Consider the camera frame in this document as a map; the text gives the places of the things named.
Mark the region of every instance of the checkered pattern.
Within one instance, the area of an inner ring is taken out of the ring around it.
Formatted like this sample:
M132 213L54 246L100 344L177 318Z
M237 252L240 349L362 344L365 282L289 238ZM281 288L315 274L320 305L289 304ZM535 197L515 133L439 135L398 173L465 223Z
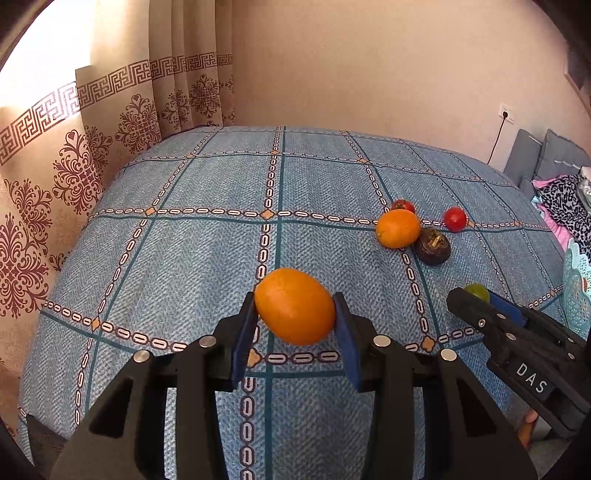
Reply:
M467 211L442 266L377 243L375 223L399 197L424 225L442 228L453 205ZM457 350L507 409L509 391L486 369L478 334L447 312L447 292L477 281L563 320L562 263L519 190L463 155L344 131L195 129L128 165L89 218L41 312L21 413L71 435L134 351L182 350L278 267L344 292L352 312L411 351ZM237 392L218 397L231 479L359 477L372 396L346 382L333 335L295 347L260 323L246 374ZM418 404L416 415L420 478ZM26 435L20 441L28 451Z

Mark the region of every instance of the orange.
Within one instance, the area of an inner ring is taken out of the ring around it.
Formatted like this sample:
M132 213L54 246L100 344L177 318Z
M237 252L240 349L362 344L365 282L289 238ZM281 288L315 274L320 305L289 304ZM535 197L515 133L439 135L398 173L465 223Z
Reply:
M384 213L375 226L378 241L388 248L412 245L421 233L421 220L409 210L397 209Z
M255 305L276 336L295 345L319 342L335 326L330 293L307 273L279 268L256 286Z

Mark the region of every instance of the leopard print fabric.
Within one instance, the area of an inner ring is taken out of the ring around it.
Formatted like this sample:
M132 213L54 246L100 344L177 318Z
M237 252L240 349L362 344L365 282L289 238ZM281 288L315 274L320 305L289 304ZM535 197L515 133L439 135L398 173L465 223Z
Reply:
M565 175L536 190L556 223L569 229L579 244L581 253L589 255L591 216L577 196L579 181L580 177L577 175Z

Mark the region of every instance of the red tomato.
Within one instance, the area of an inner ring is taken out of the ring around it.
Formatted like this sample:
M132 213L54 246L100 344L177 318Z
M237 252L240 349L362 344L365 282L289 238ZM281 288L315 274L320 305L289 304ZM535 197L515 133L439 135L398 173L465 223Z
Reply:
M458 233L464 230L468 218L460 207L452 207L443 214L443 222L450 232Z
M399 208L403 208L405 210L409 210L412 213L417 213L414 209L414 205L410 203L408 200L398 199L392 204L391 210L398 210Z

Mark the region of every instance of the curtain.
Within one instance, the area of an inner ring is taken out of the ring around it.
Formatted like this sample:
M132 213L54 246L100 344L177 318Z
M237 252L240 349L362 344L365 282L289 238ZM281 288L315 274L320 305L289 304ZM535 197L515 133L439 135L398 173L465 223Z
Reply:
M13 432L39 309L117 172L178 132L233 125L231 18L232 0L54 0L0 72L0 416Z

